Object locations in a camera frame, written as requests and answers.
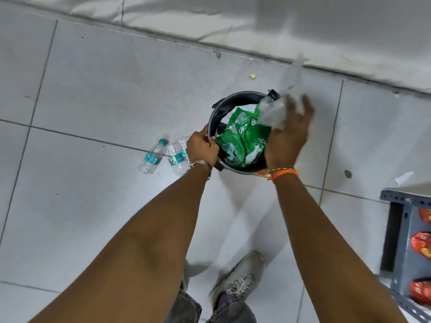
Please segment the black round waste bin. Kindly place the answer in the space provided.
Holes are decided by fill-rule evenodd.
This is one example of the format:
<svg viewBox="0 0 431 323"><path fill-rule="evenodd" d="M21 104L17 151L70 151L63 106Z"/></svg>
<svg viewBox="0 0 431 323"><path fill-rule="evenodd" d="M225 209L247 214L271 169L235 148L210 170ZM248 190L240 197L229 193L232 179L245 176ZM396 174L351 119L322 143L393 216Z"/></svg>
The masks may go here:
<svg viewBox="0 0 431 323"><path fill-rule="evenodd" d="M208 138L216 135L218 127L225 115L231 110L238 106L258 104L263 98L269 96L273 101L281 98L280 94L273 89L268 90L268 94L264 94L256 91L241 91L230 94L229 96L222 98L215 103L212 108L213 112L208 122ZM267 164L265 160L265 152L257 157L253 163L245 168L233 168L225 162L226 153L222 150L219 151L217 162L214 165L214 169L223 171L224 169L230 170L234 173L242 175L253 175L267 170Z"/></svg>

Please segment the person's left forearm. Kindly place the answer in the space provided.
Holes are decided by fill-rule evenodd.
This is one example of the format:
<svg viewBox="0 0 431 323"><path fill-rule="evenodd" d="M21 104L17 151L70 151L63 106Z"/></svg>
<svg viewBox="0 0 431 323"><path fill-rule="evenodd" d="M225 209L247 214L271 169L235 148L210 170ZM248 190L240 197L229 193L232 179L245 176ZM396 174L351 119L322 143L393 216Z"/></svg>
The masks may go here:
<svg viewBox="0 0 431 323"><path fill-rule="evenodd" d="M29 323L163 323L180 289L209 170L192 167Z"/></svg>

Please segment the grey metal shelf rack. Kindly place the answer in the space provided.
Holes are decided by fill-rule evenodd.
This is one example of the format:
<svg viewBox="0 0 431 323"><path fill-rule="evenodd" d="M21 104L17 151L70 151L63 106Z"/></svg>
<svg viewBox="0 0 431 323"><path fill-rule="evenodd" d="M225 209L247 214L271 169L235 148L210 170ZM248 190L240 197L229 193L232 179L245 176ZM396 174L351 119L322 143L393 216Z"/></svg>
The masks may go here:
<svg viewBox="0 0 431 323"><path fill-rule="evenodd" d="M416 303L410 291L413 280L431 278L431 260L410 245L416 233L431 233L431 223L423 222L418 212L418 207L431 209L431 192L414 193L412 187L385 189L380 200L390 202L390 209L377 277L401 309L419 323L431 323L431 307Z"/></svg>

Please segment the grey sneaker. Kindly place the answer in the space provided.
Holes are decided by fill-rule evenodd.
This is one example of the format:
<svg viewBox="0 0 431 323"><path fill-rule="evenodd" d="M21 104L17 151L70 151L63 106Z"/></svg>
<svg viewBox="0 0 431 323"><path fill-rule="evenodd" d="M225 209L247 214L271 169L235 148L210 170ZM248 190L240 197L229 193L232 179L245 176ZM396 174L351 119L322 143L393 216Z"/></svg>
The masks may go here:
<svg viewBox="0 0 431 323"><path fill-rule="evenodd" d="M212 310L218 308L223 295L245 301L259 285L265 268L266 262L260 252L252 251L245 255L214 285L209 294Z"/></svg>

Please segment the white paper scrap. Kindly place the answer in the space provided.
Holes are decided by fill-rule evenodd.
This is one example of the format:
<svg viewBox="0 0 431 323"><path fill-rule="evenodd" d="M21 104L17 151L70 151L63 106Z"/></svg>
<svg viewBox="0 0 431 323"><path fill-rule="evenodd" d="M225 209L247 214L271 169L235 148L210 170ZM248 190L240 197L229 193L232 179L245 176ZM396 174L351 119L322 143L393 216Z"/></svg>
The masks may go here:
<svg viewBox="0 0 431 323"><path fill-rule="evenodd" d="M410 177L414 174L413 171L408 171L400 176L398 176L397 178L395 178L395 182L397 186L402 186L403 184L405 184Z"/></svg>

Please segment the grey trousers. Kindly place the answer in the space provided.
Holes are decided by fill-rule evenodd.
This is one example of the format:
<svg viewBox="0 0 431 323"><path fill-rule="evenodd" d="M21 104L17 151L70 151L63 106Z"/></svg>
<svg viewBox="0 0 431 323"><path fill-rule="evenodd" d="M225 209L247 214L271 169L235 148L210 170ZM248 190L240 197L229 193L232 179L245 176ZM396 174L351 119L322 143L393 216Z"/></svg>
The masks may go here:
<svg viewBox="0 0 431 323"><path fill-rule="evenodd" d="M186 291L180 289L163 323L199 323L201 305ZM254 313L245 301L234 296L222 296L222 304L205 323L257 323Z"/></svg>

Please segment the orange thread wristband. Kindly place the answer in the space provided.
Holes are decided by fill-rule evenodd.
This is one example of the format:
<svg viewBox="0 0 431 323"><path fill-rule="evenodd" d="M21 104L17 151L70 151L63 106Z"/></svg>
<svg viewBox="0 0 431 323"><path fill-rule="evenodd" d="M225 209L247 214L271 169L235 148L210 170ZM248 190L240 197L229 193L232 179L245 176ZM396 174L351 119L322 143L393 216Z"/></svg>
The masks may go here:
<svg viewBox="0 0 431 323"><path fill-rule="evenodd" d="M298 172L293 168L276 168L272 170L260 170L253 175L261 178L265 178L268 181L274 181L275 179L278 179L279 177L286 175L286 174L293 174L295 176L299 176Z"/></svg>

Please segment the person's right forearm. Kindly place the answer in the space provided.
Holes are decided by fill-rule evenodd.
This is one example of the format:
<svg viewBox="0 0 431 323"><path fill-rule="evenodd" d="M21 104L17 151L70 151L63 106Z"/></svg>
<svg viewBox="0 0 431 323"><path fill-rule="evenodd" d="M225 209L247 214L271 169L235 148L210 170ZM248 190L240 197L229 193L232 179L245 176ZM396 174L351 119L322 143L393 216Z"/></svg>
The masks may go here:
<svg viewBox="0 0 431 323"><path fill-rule="evenodd" d="M272 181L304 286L320 323L408 323L299 177Z"/></svg>

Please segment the clear plastic wrapper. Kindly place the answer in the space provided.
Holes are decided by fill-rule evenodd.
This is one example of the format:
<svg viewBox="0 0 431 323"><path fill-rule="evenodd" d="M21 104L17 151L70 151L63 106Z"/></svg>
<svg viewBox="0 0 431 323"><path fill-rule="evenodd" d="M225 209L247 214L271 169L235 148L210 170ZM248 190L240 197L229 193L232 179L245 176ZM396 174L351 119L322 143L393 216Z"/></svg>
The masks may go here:
<svg viewBox="0 0 431 323"><path fill-rule="evenodd" d="M297 108L299 113L305 112L304 106L300 105L302 96L306 94L303 83L304 62L304 55L301 52L298 53L283 77L280 96L266 96L259 102L258 124L271 129L282 129L287 118L287 105L284 102L286 96L291 97L296 102L299 106Z"/></svg>

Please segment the clear bottle with teal label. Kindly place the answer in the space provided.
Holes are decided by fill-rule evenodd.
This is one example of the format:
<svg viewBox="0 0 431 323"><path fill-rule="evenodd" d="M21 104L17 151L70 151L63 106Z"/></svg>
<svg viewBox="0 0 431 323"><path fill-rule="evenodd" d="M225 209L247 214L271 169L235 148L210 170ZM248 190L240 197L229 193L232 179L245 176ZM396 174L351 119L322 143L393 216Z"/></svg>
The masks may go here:
<svg viewBox="0 0 431 323"><path fill-rule="evenodd" d="M166 146L166 156L174 173L179 177L186 174L190 167L190 161L187 154L187 141L189 137L182 136Z"/></svg>
<svg viewBox="0 0 431 323"><path fill-rule="evenodd" d="M169 141L165 138L159 139L159 141L146 153L143 161L138 167L138 170L147 175L153 174L165 156L168 143Z"/></svg>

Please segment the green crumpled plastic bag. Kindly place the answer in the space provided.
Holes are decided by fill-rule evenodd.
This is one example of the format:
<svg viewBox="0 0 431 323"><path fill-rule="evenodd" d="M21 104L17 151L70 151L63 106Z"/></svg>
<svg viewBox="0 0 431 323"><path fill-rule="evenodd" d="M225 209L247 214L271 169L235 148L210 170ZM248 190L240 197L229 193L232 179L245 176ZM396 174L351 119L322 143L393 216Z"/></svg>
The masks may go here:
<svg viewBox="0 0 431 323"><path fill-rule="evenodd" d="M258 124L258 119L257 104L238 106L222 119L215 140L231 167L245 168L262 154L271 128Z"/></svg>

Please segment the person's right hand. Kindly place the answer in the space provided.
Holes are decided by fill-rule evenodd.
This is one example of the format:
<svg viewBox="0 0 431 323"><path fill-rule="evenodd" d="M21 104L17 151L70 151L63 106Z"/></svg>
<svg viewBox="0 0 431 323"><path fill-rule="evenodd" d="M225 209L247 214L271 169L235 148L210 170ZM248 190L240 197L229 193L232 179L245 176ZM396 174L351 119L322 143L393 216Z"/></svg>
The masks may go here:
<svg viewBox="0 0 431 323"><path fill-rule="evenodd" d="M267 168L294 168L308 135L309 131L284 131L284 126L282 129L274 129L264 150Z"/></svg>

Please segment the person's left hand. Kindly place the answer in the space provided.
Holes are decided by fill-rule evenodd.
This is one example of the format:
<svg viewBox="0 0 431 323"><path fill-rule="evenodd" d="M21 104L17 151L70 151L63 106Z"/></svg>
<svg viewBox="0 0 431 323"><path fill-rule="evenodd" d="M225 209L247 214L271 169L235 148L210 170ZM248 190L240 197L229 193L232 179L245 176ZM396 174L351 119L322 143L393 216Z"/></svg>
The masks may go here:
<svg viewBox="0 0 431 323"><path fill-rule="evenodd" d="M190 164L196 161L207 162L212 168L217 162L218 151L211 151L209 147L208 125L201 131L195 131L187 141L187 154Z"/></svg>

